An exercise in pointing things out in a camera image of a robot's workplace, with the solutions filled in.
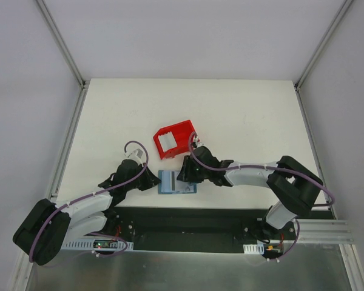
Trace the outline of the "blue leather card holder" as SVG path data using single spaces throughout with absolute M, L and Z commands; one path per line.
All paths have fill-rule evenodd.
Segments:
M 181 181 L 177 181 L 177 185 L 181 184 L 181 183 L 185 183 L 185 182 L 181 182 Z M 171 194 L 161 194 L 160 193 L 160 184 L 158 185 L 158 194 L 160 195 L 176 195 L 176 194 L 192 194 L 192 193 L 171 193 Z

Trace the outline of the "red plastic bin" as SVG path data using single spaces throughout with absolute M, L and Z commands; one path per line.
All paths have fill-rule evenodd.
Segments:
M 153 141 L 157 148 L 160 159 L 168 159 L 174 158 L 179 154 L 186 153 L 189 151 L 188 143 L 189 137 L 192 132 L 195 131 L 195 128 L 190 119 L 181 121 L 176 124 L 172 124 L 163 128 L 160 128 L 156 134 L 153 136 Z M 177 142 L 177 147 L 167 152 L 163 152 L 160 146 L 160 142 L 158 140 L 159 135 L 163 135 L 165 133 L 172 132 L 174 138 Z

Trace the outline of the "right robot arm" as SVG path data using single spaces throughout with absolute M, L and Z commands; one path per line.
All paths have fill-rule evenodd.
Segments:
M 290 156 L 267 165 L 248 165 L 231 159 L 220 161 L 205 146 L 184 157 L 177 180 L 195 184 L 208 180 L 220 187 L 256 186 L 272 190 L 278 202 L 261 222 L 261 233 L 267 239 L 279 236 L 292 219 L 308 215 L 322 185 L 317 176 Z

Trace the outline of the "white magnetic-stripe card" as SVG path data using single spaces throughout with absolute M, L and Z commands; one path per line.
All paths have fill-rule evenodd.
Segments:
M 179 171 L 161 170 L 159 171 L 159 178 L 161 180 L 160 193 L 171 194 L 177 193 L 177 176 Z
M 176 186 L 177 193 L 196 193 L 197 192 L 197 185 L 196 184 L 189 184 L 189 183 L 181 183 Z

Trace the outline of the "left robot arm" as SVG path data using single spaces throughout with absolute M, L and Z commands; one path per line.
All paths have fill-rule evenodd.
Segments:
M 115 206 L 129 191 L 145 191 L 161 180 L 145 163 L 125 159 L 115 172 L 98 184 L 99 190 L 71 201 L 38 201 L 16 230 L 12 241 L 33 263 L 49 263 L 61 247 L 80 236 L 99 232 L 111 235 L 116 229 Z

